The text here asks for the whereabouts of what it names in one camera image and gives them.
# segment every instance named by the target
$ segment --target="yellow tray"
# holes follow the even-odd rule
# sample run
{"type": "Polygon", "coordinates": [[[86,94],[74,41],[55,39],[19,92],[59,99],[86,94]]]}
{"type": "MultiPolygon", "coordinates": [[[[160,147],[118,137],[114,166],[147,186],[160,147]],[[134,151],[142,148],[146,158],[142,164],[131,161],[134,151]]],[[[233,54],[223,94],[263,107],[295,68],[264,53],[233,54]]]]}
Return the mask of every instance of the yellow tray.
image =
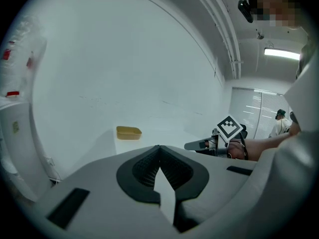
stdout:
{"type": "Polygon", "coordinates": [[[117,126],[116,134],[120,140],[138,140],[141,138],[142,132],[137,127],[117,126]]]}

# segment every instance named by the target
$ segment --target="hand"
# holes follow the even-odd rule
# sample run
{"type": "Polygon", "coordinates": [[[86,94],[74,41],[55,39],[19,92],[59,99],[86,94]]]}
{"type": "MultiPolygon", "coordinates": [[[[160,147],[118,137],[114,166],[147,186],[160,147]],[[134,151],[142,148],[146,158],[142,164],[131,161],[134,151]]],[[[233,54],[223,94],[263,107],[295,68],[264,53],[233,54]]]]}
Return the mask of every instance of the hand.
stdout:
{"type": "Polygon", "coordinates": [[[244,147],[234,139],[229,142],[227,152],[232,158],[245,159],[244,147]]]}

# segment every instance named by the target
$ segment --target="window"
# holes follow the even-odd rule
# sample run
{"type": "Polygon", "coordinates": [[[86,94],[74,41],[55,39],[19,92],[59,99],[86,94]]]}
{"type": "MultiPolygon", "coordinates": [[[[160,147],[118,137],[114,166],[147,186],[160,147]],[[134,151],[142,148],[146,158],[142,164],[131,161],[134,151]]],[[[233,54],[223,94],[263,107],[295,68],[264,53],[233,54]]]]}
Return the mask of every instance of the window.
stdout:
{"type": "Polygon", "coordinates": [[[279,109],[285,110],[289,119],[290,107],[283,96],[253,89],[232,90],[229,113],[246,126],[247,139],[268,138],[279,109]]]}

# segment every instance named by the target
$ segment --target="red label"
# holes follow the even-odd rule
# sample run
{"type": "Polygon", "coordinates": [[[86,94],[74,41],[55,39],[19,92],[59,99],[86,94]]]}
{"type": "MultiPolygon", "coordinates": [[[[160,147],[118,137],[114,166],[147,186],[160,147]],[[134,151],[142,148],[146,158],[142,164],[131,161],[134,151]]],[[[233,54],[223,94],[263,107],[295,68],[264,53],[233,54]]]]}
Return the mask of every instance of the red label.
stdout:
{"type": "Polygon", "coordinates": [[[4,54],[3,54],[3,58],[2,58],[2,59],[8,60],[9,57],[10,57],[10,53],[11,53],[11,50],[6,49],[6,50],[4,51],[4,54]]]}
{"type": "Polygon", "coordinates": [[[19,94],[20,94],[19,91],[12,91],[12,92],[8,92],[8,93],[6,94],[6,97],[17,96],[17,95],[19,95],[19,94]]]}
{"type": "Polygon", "coordinates": [[[27,66],[27,68],[31,68],[31,66],[32,66],[32,59],[31,58],[28,59],[26,66],[27,66]]]}

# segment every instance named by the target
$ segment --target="fluorescent light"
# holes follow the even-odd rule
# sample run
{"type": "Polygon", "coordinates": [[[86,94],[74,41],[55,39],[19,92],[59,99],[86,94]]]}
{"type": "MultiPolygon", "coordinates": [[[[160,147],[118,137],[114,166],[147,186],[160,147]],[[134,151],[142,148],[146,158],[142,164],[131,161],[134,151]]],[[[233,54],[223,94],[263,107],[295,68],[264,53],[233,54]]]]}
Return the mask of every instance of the fluorescent light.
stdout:
{"type": "Polygon", "coordinates": [[[254,89],[254,92],[264,93],[264,94],[273,95],[273,96],[277,95],[276,93],[273,93],[273,92],[258,90],[258,89],[254,89]]]}
{"type": "Polygon", "coordinates": [[[284,57],[284,58],[292,58],[292,59],[296,59],[296,60],[300,59],[300,54],[298,54],[298,53],[294,53],[294,52],[286,51],[286,50],[278,50],[278,49],[266,48],[265,55],[284,57]]]}
{"type": "MultiPolygon", "coordinates": [[[[246,106],[246,107],[254,108],[254,109],[259,109],[259,110],[260,110],[260,108],[254,107],[254,106],[246,106]]],[[[271,111],[269,108],[263,107],[262,109],[263,109],[264,111],[268,111],[268,112],[277,114],[277,112],[271,111]]]]}
{"type": "Polygon", "coordinates": [[[253,106],[246,106],[246,107],[254,108],[254,109],[259,109],[259,110],[260,110],[260,108],[258,108],[258,107],[253,107],[253,106]]]}

